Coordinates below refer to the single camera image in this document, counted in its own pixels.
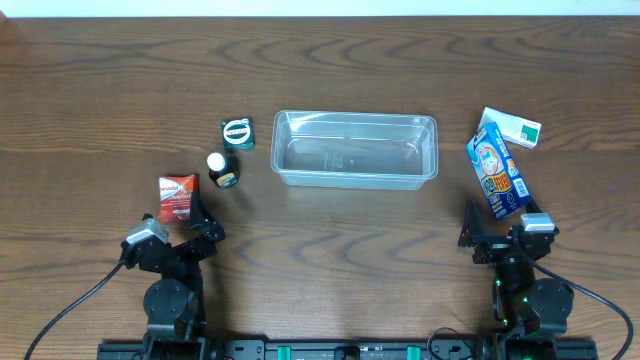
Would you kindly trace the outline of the red Panadol ActiFast packet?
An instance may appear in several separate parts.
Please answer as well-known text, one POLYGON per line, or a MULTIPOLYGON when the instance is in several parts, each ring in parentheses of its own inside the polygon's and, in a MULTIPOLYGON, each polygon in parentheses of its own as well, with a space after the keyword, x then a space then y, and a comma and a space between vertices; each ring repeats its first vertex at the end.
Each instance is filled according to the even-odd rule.
POLYGON ((158 180, 160 210, 163 223, 186 221, 191 215, 191 200, 198 192, 198 176, 165 176, 158 180))

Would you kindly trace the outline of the blue cooling patch box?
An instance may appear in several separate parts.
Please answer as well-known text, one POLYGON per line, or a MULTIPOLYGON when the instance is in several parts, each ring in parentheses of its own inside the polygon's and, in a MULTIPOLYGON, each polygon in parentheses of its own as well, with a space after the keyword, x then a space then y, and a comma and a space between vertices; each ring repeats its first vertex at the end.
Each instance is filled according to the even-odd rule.
POLYGON ((496 123, 482 125, 466 150, 496 220, 526 205, 531 194, 496 123))

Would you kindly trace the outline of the white green medicine box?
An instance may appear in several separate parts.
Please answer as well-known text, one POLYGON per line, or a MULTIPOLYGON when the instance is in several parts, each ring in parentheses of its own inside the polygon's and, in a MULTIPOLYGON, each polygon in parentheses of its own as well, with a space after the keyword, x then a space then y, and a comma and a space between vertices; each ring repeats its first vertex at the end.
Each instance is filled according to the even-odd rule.
POLYGON ((495 123, 506 141, 527 148, 538 144, 542 125, 536 121, 485 107, 479 126, 488 123, 495 123))

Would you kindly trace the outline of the green Zam-Buk ointment box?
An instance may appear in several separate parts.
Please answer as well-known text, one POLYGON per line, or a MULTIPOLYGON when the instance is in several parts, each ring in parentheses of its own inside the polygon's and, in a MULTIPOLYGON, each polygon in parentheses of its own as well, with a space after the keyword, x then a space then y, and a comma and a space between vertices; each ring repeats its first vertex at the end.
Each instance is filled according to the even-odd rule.
POLYGON ((221 122, 223 147, 227 151, 250 150, 255 147, 255 131, 251 117, 221 122))

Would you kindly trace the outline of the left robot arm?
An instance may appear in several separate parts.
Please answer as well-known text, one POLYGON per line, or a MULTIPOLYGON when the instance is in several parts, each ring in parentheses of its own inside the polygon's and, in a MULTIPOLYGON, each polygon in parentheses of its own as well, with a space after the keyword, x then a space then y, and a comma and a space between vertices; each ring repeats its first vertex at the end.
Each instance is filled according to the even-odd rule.
POLYGON ((222 343, 204 334, 207 320, 200 262, 217 253, 216 244, 225 232, 199 193, 190 200, 188 227, 195 237, 173 246, 164 225, 146 214, 121 243, 120 261, 126 268, 160 275, 144 295, 147 330, 134 359, 224 357, 222 343))

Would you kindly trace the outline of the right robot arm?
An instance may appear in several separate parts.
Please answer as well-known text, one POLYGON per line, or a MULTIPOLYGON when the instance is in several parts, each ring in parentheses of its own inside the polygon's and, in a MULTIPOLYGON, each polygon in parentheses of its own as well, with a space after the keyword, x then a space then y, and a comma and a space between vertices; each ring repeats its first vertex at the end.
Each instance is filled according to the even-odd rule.
POLYGON ((501 330, 477 343, 476 358, 558 357, 556 339, 567 331, 574 293, 557 279, 534 274, 534 262, 551 252, 558 233, 533 200, 505 235, 486 233, 475 202, 467 203, 458 246, 473 249, 473 262, 493 269, 494 318, 503 323, 501 330))

